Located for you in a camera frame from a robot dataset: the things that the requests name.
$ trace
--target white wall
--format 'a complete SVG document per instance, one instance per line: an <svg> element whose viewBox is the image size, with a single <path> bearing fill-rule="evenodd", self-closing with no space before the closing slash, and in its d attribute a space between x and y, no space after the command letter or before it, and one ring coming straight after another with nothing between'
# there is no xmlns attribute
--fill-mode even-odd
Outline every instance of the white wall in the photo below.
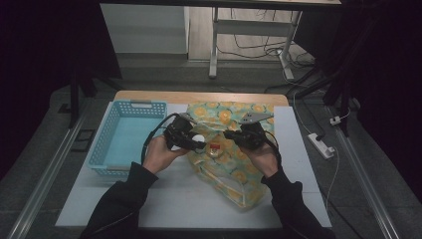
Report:
<svg viewBox="0 0 422 239"><path fill-rule="evenodd" d="M188 7L101 4L117 53L188 52Z"/></svg>

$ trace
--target person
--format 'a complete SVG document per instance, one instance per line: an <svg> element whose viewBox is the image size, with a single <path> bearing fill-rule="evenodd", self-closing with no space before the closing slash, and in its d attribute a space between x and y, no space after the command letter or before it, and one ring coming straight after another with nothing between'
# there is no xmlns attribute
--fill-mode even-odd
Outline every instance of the person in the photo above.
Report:
<svg viewBox="0 0 422 239"><path fill-rule="evenodd" d="M256 150L241 150L264 174L262 182L271 190L273 207L283 225L280 238L335 238L334 233L323 228L304 205L302 184L288 180L269 145L264 144ZM146 200L149 187L158 180L155 174L187 152L183 148L169 150L163 135L153 138L143 165L133 162L127 181L116 182L103 195L81 238L136 238L139 209Z"/></svg>

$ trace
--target yellow patterned bag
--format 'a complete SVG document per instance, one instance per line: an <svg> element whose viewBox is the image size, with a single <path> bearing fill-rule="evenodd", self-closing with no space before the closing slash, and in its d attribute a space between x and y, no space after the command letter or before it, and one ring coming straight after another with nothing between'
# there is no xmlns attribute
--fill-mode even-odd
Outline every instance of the yellow patterned bag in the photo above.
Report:
<svg viewBox="0 0 422 239"><path fill-rule="evenodd" d="M263 174L223 131L239 130L238 121L246 113L274 113L274 107L244 103L194 103L187 112L198 122L193 131L205 137L205 150L191 151L187 157L195 172L241 208L255 205L265 194ZM274 119L261 121L264 130L274 133Z"/></svg>

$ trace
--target black sleeve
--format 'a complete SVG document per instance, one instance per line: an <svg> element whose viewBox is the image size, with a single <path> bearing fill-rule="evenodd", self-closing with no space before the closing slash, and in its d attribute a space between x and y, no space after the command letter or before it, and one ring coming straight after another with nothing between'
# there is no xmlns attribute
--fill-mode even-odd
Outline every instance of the black sleeve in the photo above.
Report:
<svg viewBox="0 0 422 239"><path fill-rule="evenodd" d="M273 207L283 224L283 236L286 238L335 238L334 233L323 228L302 198L302 184L290 183L281 168L276 174L264 178L273 195Z"/></svg>
<svg viewBox="0 0 422 239"><path fill-rule="evenodd" d="M81 238L134 238L139 209L157 179L133 162L127 181L116 182L100 199Z"/></svg>

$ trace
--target blue plastic basket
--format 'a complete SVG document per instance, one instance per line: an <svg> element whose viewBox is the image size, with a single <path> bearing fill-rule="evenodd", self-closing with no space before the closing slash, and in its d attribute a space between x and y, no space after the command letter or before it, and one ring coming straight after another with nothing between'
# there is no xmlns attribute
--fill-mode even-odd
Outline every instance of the blue plastic basket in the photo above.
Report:
<svg viewBox="0 0 422 239"><path fill-rule="evenodd" d="M166 102L110 103L88 152L88 166L100 175L127 176L130 164L140 162L146 138L166 116Z"/></svg>

